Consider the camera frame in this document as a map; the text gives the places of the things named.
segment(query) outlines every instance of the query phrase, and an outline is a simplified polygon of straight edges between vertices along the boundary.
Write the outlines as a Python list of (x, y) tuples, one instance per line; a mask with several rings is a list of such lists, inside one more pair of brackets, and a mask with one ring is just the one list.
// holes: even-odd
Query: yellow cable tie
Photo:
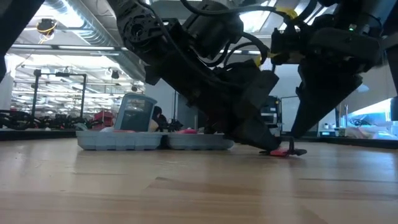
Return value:
[[(277, 56), (277, 55), (279, 55), (279, 54), (275, 54), (275, 53), (268, 52), (267, 58), (273, 58), (273, 57), (275, 57), (275, 56)], [(257, 67), (260, 67), (260, 66), (261, 66), (261, 55), (258, 55), (258, 56), (254, 59), (254, 63), (256, 64)]]
[(299, 16), (294, 9), (289, 9), (286, 7), (277, 7), (276, 11), (286, 13), (291, 19), (295, 19), (297, 16)]

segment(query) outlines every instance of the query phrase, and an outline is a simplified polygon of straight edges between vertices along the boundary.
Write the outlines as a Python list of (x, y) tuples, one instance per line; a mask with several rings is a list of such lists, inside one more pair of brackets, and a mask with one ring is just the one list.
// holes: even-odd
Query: metal frame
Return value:
[(69, 77), (69, 76), (82, 76), (83, 77), (83, 89), (81, 91), (81, 106), (80, 106), (80, 117), (83, 118), (83, 110), (85, 106), (85, 92), (87, 86), (87, 74), (71, 74), (71, 73), (42, 73), (41, 70), (35, 70), (33, 72), (35, 76), (35, 86), (34, 86), (34, 94), (33, 94), (33, 102), (32, 102), (32, 117), (35, 117), (36, 112), (36, 102), (37, 102), (37, 90), (39, 89), (39, 78), (42, 75), (55, 75), (56, 77)]
[[(95, 46), (95, 45), (46, 45), (46, 44), (12, 44), (12, 50), (66, 50), (66, 51), (82, 51), (82, 52), (105, 52), (106, 53), (120, 53), (128, 52), (126, 47), (120, 46)], [(235, 55), (259, 55), (257, 50), (241, 50), (234, 52)]]

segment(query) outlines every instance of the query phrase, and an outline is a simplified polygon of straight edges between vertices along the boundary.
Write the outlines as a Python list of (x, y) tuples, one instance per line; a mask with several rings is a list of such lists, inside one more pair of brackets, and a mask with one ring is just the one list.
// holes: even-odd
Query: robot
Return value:
[[(16, 14), (20, 9), (15, 4), (21, 1), (12, 1), (8, 21), (13, 16), (10, 10), (14, 7)], [(20, 27), (42, 1), (26, 1), (25, 8), (30, 10), (18, 18), (21, 25), (14, 24), (15, 31), (7, 33), (8, 42), (3, 42), (5, 47), (0, 54), (6, 53), (4, 49), (15, 41), (16, 34), (22, 32)], [(140, 0), (107, 0), (116, 15), (125, 47), (147, 64), (146, 83), (155, 85), (162, 78), (188, 99), (189, 105), (207, 115), (207, 133), (222, 132), (226, 138), (258, 147), (266, 154), (275, 151), (281, 140), (262, 122), (260, 109), (279, 78), (274, 69), (261, 71), (258, 65), (265, 60), (271, 60), (274, 66), (299, 64), (302, 82), (296, 93), (300, 106), (292, 128), (293, 136), (299, 138), (360, 86), (360, 73), (378, 63), (384, 51), (380, 44), (383, 24), (396, 3), (310, 0), (307, 8), (296, 15), (293, 10), (269, 6), (229, 9), (222, 3), (204, 0), (193, 7), (187, 0), (180, 1), (192, 12), (183, 24), (176, 18), (160, 18)], [(312, 25), (304, 23), (317, 4), (338, 5), (334, 14), (317, 17)], [(275, 29), (268, 47), (243, 31), (239, 13), (248, 11), (276, 13), (284, 18), (287, 28), (284, 32)], [(248, 42), (231, 51), (255, 45), (261, 52), (258, 63), (227, 63), (232, 54), (228, 55), (229, 46), (242, 38)], [(206, 62), (204, 58), (214, 61)]]

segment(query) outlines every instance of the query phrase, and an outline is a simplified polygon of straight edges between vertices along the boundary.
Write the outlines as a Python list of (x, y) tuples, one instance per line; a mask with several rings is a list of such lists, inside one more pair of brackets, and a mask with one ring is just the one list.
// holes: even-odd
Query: red object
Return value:
[(113, 113), (110, 111), (105, 111), (102, 110), (99, 113), (94, 114), (94, 119), (95, 121), (102, 121), (102, 124), (98, 124), (96, 126), (93, 127), (93, 129), (103, 129), (106, 127), (112, 127), (113, 126)]
[(277, 149), (277, 150), (273, 150), (271, 151), (271, 153), (269, 154), (270, 156), (279, 156), (279, 157), (287, 157), (289, 156), (289, 149)]
[(185, 130), (181, 130), (181, 131), (176, 131), (176, 133), (179, 133), (179, 134), (198, 134), (198, 131), (196, 131), (194, 129), (185, 129)]

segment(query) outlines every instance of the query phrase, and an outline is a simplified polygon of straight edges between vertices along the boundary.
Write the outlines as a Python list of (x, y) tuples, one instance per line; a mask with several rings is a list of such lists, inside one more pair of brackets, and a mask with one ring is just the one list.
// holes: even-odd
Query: wooden table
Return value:
[(82, 151), (0, 142), (0, 222), (398, 223), (398, 151), (297, 143), (303, 157)]

